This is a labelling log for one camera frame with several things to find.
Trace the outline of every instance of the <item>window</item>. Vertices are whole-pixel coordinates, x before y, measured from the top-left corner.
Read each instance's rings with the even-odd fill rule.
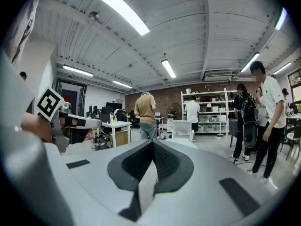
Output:
[[[288,80],[291,86],[293,102],[301,103],[301,69],[288,75]]]

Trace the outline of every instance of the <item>black and white square marker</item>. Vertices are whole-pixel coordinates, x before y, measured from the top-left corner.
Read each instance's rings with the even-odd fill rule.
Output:
[[[49,86],[46,88],[38,101],[38,111],[49,121],[52,120],[56,111],[64,104],[64,99]]]

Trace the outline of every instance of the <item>white chair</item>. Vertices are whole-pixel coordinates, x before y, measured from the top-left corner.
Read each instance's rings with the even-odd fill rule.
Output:
[[[172,139],[185,138],[192,141],[194,130],[191,130],[191,121],[174,121]]]

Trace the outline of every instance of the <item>brick wall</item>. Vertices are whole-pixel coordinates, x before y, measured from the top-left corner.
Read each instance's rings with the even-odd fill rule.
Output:
[[[236,90],[236,86],[239,84],[239,82],[232,82],[231,83],[231,90]],[[243,83],[248,92],[252,94],[253,96],[256,93],[256,89],[259,88],[260,83],[257,82],[244,82]],[[208,92],[209,91],[222,91],[224,88],[229,90],[228,83],[210,83],[206,84],[196,84],[196,85],[185,85],[185,86],[179,86],[179,87],[172,87],[172,88],[166,88],[166,89],[158,89],[158,90],[152,90],[150,93],[154,96],[157,108],[156,112],[160,112],[161,115],[166,117],[166,110],[169,105],[172,103],[178,103],[181,105],[181,91],[186,94],[186,88],[190,88],[192,92]],[[126,102],[125,102],[125,110],[126,112],[130,112],[131,110],[134,110],[136,100],[141,96],[141,92],[131,95],[126,95]]]

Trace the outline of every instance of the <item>blue jeans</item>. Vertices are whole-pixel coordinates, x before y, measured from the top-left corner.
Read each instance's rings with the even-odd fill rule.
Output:
[[[147,137],[150,137],[150,139],[156,138],[157,135],[156,124],[140,123],[140,129],[141,129],[141,139],[147,139]]]

